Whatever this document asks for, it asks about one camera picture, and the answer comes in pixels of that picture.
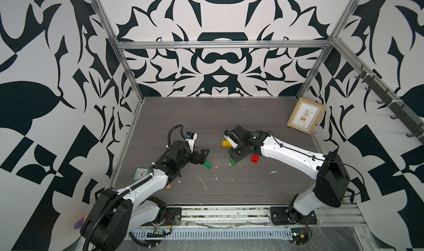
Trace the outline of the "dark green long lego brick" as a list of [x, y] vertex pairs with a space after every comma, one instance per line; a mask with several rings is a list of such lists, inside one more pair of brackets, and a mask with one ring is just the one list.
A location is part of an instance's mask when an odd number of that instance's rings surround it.
[[206, 161], [203, 165], [204, 165], [206, 168], [208, 168], [208, 169], [211, 169], [211, 168], [212, 168], [212, 163], [211, 163], [211, 162], [209, 162], [209, 161]]

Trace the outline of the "red square lego brick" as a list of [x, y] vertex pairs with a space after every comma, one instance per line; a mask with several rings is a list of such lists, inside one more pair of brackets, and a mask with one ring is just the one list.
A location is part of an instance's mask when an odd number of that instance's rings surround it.
[[253, 163], [258, 163], [258, 161], [259, 161], [259, 155], [253, 155], [252, 158], [251, 158], [251, 161]]

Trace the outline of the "yellow curved lego brick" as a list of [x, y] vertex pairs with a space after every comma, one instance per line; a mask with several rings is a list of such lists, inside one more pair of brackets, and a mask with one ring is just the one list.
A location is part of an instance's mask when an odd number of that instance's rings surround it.
[[229, 141], [222, 141], [222, 147], [232, 147]]

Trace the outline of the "dark green wide lego brick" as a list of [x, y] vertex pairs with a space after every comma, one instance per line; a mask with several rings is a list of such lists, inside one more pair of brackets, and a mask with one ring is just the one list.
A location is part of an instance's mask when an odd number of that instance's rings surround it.
[[230, 162], [230, 165], [233, 166], [233, 167], [235, 167], [237, 165], [237, 162], [232, 158], [230, 158], [229, 162]]

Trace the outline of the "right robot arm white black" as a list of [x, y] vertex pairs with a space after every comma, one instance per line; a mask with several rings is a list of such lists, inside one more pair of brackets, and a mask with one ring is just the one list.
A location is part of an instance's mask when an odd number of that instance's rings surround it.
[[263, 156], [285, 163], [315, 181], [309, 189], [296, 194], [289, 206], [270, 209], [273, 224], [316, 224], [315, 210], [342, 205], [351, 178], [349, 165], [337, 153], [311, 152], [279, 140], [271, 132], [250, 132], [239, 125], [225, 130], [224, 137], [231, 144], [229, 154], [236, 162], [249, 155]]

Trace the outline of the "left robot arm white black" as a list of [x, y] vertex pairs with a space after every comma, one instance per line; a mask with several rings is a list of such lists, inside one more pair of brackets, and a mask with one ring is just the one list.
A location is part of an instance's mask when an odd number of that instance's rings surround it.
[[195, 151], [193, 143], [169, 143], [147, 176], [125, 188], [103, 191], [81, 227], [80, 234], [85, 239], [82, 249], [87, 251], [92, 245], [95, 251], [114, 251], [128, 233], [159, 219], [166, 205], [153, 194], [170, 185], [187, 164], [206, 163], [210, 150]]

